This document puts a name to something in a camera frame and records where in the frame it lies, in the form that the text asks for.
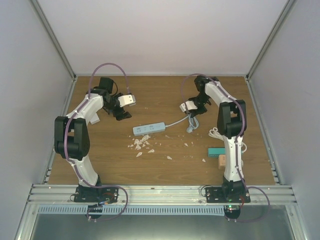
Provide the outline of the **light blue power strip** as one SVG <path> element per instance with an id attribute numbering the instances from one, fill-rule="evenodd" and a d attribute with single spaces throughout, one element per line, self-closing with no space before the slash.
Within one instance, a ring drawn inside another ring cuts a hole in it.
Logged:
<path id="1" fill-rule="evenodd" d="M 148 135 L 158 132 L 163 132 L 166 129 L 164 122 L 152 123 L 146 125 L 140 125 L 132 128 L 133 134 L 135 136 Z"/>

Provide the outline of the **white square plug adapter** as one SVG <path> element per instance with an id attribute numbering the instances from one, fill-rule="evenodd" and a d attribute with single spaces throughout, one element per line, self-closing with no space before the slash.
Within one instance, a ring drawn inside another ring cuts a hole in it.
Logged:
<path id="1" fill-rule="evenodd" d="M 99 118 L 98 114 L 95 113 L 95 114 L 93 115 L 93 117 L 91 118 L 90 123 L 91 123 L 92 125 L 94 125 L 94 124 L 98 123 L 99 121 L 100 121 L 100 118 Z"/>

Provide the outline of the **teal power strip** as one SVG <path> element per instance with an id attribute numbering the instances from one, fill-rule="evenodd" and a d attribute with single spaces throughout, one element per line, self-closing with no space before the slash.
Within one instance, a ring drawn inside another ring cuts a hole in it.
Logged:
<path id="1" fill-rule="evenodd" d="M 224 147 L 210 147 L 207 150 L 207 156 L 209 158 L 218 158 L 220 155 L 225 155 L 226 150 Z"/>

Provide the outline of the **pink cube adapter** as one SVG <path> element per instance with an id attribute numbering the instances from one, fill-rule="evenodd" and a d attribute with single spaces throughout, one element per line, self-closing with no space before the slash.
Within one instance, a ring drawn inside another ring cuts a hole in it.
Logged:
<path id="1" fill-rule="evenodd" d="M 226 167 L 226 155 L 225 154 L 220 154 L 218 156 L 218 169 L 219 170 L 224 170 Z"/>

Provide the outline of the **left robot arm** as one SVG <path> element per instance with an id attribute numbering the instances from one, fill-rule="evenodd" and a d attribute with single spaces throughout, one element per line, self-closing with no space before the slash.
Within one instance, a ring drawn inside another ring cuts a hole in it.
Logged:
<path id="1" fill-rule="evenodd" d="M 92 202 L 102 199 L 103 189 L 89 158 L 88 124 L 99 122 L 100 110 L 112 114 L 117 121 L 129 119 L 132 115 L 124 107 L 136 103 L 134 95 L 113 93 L 113 87 L 117 87 L 114 80 L 101 77 L 99 85 L 91 88 L 73 111 L 54 120 L 54 150 L 74 170 L 78 178 L 78 194 L 85 194 Z"/>

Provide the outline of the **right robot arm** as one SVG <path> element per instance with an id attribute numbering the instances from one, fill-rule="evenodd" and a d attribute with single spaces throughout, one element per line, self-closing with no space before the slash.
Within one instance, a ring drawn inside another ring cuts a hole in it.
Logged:
<path id="1" fill-rule="evenodd" d="M 242 141 L 247 127 L 246 103 L 232 97 L 214 77 L 198 75 L 194 80 L 198 95 L 188 99 L 191 117 L 207 112 L 205 104 L 212 99 L 218 106 L 217 130 L 225 148 L 225 169 L 221 196 L 232 203 L 246 194 L 242 171 Z"/>

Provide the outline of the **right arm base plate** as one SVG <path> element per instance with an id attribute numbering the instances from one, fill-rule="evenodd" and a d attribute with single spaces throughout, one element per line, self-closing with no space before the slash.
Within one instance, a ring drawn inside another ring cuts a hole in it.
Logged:
<path id="1" fill-rule="evenodd" d="M 207 203 L 241 204 L 250 203 L 244 188 L 227 189 L 222 186 L 205 185 L 200 189 L 200 194 L 206 198 Z"/>

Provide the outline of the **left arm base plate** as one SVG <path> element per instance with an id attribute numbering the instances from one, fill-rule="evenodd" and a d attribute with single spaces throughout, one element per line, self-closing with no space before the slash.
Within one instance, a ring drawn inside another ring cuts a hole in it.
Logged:
<path id="1" fill-rule="evenodd" d="M 112 204 L 118 201 L 117 187 L 92 188 L 79 185 L 70 200 L 75 203 Z"/>

